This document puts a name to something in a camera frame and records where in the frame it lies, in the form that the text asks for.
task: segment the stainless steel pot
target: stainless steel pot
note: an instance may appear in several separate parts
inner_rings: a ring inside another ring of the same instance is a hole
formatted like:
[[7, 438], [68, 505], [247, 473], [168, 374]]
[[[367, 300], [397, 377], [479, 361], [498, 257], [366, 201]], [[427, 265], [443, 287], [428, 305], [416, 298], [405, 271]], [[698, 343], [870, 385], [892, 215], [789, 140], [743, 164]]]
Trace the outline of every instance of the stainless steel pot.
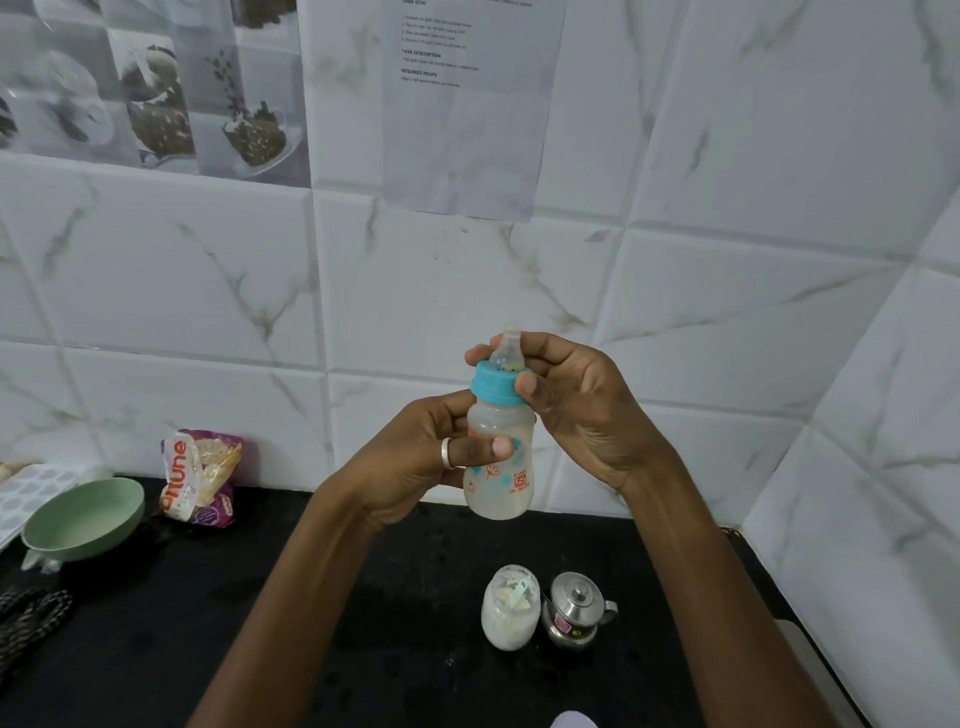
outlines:
[[597, 627], [618, 612], [616, 602], [605, 601], [590, 579], [576, 571], [565, 571], [553, 580], [550, 597], [543, 598], [540, 623], [553, 644], [578, 650], [592, 643]]

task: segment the tile backsplash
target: tile backsplash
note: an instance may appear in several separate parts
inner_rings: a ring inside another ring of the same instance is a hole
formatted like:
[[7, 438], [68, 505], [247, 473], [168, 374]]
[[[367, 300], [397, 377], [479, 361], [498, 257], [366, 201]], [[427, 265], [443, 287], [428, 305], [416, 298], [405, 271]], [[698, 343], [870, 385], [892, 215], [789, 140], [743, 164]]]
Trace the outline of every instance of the tile backsplash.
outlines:
[[955, 194], [744, 523], [874, 726], [960, 716]]
[[617, 362], [877, 728], [952, 726], [960, 5], [568, 0], [516, 225], [382, 202], [379, 8], [0, 0], [0, 460], [212, 428], [311, 490], [520, 321]]

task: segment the paper sheet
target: paper sheet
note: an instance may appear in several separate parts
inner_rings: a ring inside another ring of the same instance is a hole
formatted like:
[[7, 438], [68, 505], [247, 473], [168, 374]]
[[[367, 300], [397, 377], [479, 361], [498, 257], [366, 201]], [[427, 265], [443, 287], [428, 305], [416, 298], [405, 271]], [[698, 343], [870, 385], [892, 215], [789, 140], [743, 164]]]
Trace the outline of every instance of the paper sheet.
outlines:
[[381, 0], [384, 197], [527, 221], [566, 0]]

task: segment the steel lid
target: steel lid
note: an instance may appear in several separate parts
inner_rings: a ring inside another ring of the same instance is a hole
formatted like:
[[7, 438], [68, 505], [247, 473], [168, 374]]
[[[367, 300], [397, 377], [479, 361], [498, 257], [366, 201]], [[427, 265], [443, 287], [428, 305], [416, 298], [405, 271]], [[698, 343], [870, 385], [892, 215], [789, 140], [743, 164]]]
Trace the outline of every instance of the steel lid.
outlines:
[[550, 598], [572, 624], [592, 627], [603, 617], [603, 595], [596, 584], [576, 571], [565, 571], [553, 580]]

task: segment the black countertop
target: black countertop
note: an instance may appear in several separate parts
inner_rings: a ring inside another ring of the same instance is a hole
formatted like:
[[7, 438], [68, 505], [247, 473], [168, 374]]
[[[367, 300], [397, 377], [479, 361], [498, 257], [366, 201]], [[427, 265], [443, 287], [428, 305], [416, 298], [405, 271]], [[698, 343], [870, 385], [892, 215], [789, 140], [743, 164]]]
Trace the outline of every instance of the black countertop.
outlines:
[[[155, 503], [159, 482], [141, 482]], [[67, 622], [0, 687], [0, 725], [182, 726], [309, 498], [236, 493], [226, 530], [145, 519], [114, 551], [53, 576], [20, 572], [19, 542], [0, 553], [0, 589], [31, 581], [75, 595]], [[734, 545], [775, 616], [792, 619], [749, 548]], [[561, 571], [585, 573], [618, 602], [619, 619], [579, 655], [558, 652], [540, 628], [523, 649], [500, 652], [480, 605], [506, 564], [547, 590]], [[600, 728], [704, 724], [633, 522], [533, 512], [493, 522], [422, 503], [373, 546], [306, 724], [547, 728], [565, 710]]]

